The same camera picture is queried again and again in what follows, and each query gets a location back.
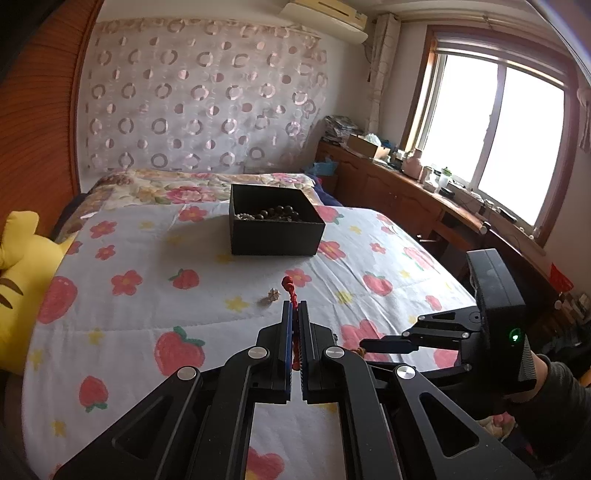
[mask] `window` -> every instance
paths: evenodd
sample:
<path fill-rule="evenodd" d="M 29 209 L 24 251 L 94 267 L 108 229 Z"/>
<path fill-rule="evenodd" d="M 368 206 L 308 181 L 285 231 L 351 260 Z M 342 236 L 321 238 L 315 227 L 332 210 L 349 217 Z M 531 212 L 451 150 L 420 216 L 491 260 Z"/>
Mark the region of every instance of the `window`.
<path fill-rule="evenodd" d="M 570 175 L 565 143 L 575 126 L 568 116 L 568 67 L 506 38 L 434 36 L 421 87 L 428 93 L 406 148 L 421 149 L 424 165 L 449 168 L 458 183 L 516 217 L 527 234 L 548 228 L 558 185 Z"/>

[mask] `black box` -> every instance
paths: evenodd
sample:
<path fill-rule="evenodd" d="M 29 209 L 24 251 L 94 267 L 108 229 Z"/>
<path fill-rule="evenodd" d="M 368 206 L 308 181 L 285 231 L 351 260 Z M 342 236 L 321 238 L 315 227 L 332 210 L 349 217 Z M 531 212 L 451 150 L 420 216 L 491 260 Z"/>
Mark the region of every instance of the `black box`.
<path fill-rule="evenodd" d="M 261 210 L 291 205 L 299 222 L 239 220 L 237 213 L 256 215 Z M 315 255 L 325 224 L 301 190 L 232 184 L 230 242 L 232 255 Z"/>

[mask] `metal screw cap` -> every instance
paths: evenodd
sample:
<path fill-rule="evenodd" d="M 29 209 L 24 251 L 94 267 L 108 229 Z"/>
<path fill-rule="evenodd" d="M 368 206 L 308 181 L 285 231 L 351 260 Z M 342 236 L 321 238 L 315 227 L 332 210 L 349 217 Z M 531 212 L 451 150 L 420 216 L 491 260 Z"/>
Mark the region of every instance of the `metal screw cap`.
<path fill-rule="evenodd" d="M 193 367 L 182 367 L 177 372 L 177 377 L 181 380 L 192 380 L 197 375 L 197 370 Z"/>
<path fill-rule="evenodd" d="M 416 373 L 413 367 L 409 367 L 408 365 L 401 365 L 396 369 L 396 374 L 404 380 L 410 380 L 415 376 Z"/>
<path fill-rule="evenodd" d="M 330 346 L 324 352 L 329 358 L 341 358 L 345 355 L 345 351 L 339 346 Z"/>
<path fill-rule="evenodd" d="M 254 346 L 248 351 L 250 358 L 265 358 L 267 356 L 267 349 L 262 346 Z"/>

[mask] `cardboard box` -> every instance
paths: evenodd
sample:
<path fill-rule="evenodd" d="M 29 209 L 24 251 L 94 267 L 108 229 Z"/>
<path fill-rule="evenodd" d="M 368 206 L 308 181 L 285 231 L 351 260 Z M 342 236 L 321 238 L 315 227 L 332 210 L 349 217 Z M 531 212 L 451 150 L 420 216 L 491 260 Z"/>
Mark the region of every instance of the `cardboard box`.
<path fill-rule="evenodd" d="M 299 222 L 239 220 L 237 213 L 291 205 Z M 316 255 L 326 225 L 301 190 L 233 184 L 230 190 L 232 255 Z"/>
<path fill-rule="evenodd" d="M 349 136 L 349 139 L 347 140 L 347 146 L 368 158 L 386 160 L 387 156 L 390 154 L 389 148 L 378 147 L 377 145 L 374 145 L 373 143 L 370 143 L 367 140 L 358 137 L 357 135 Z"/>

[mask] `wooden window frame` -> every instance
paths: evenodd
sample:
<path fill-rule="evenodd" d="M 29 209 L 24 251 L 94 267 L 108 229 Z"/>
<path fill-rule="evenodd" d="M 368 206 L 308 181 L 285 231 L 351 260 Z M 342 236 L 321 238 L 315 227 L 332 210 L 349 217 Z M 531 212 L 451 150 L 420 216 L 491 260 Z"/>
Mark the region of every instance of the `wooden window frame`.
<path fill-rule="evenodd" d="M 554 228 L 554 224 L 556 223 L 556 219 L 558 218 L 558 214 L 562 208 L 566 191 L 569 187 L 570 177 L 573 172 L 574 158 L 577 151 L 580 114 L 577 100 L 577 88 L 579 86 L 579 80 L 574 60 L 558 51 L 553 50 L 552 48 L 545 47 L 541 44 L 526 38 L 519 37 L 517 35 L 491 31 L 477 27 L 428 25 L 423 48 L 423 58 L 421 60 L 418 72 L 417 84 L 415 85 L 407 122 L 400 142 L 406 151 L 412 150 L 416 145 L 419 144 L 419 142 L 424 145 L 426 134 L 428 133 L 428 128 L 430 126 L 430 121 L 433 116 L 432 110 L 434 109 L 429 108 L 430 105 L 433 104 L 432 102 L 430 104 L 430 100 L 433 95 L 438 95 L 438 92 L 435 92 L 433 87 L 438 85 L 436 82 L 436 76 L 438 75 L 438 72 L 442 70 L 436 68 L 438 57 L 440 57 L 440 55 L 437 55 L 434 52 L 437 44 L 436 34 L 439 32 L 485 35 L 488 37 L 497 38 L 502 41 L 510 41 L 530 50 L 538 51 L 546 57 L 554 59 L 557 63 L 565 66 L 567 70 L 567 82 L 564 85 L 564 125 L 560 146 L 558 148 L 558 159 L 554 168 L 552 181 L 548 186 L 548 192 L 540 209 L 540 215 L 538 216 L 538 221 L 540 222 L 538 225 L 539 235 L 535 239 L 535 242 L 539 246 L 543 247 L 548 241 L 548 237 Z M 498 111 L 493 108 L 493 114 L 495 111 L 497 114 L 500 113 L 501 104 L 497 104 L 498 97 L 499 96 L 497 95 L 495 100 L 495 107 L 497 107 Z M 486 158 L 484 158 L 484 160 L 482 158 L 484 153 L 485 152 L 483 150 L 477 165 L 477 171 L 479 171 L 480 174 L 479 178 L 482 177 L 484 166 L 486 164 Z M 500 205 L 499 202 L 496 200 L 494 201 L 497 205 Z"/>

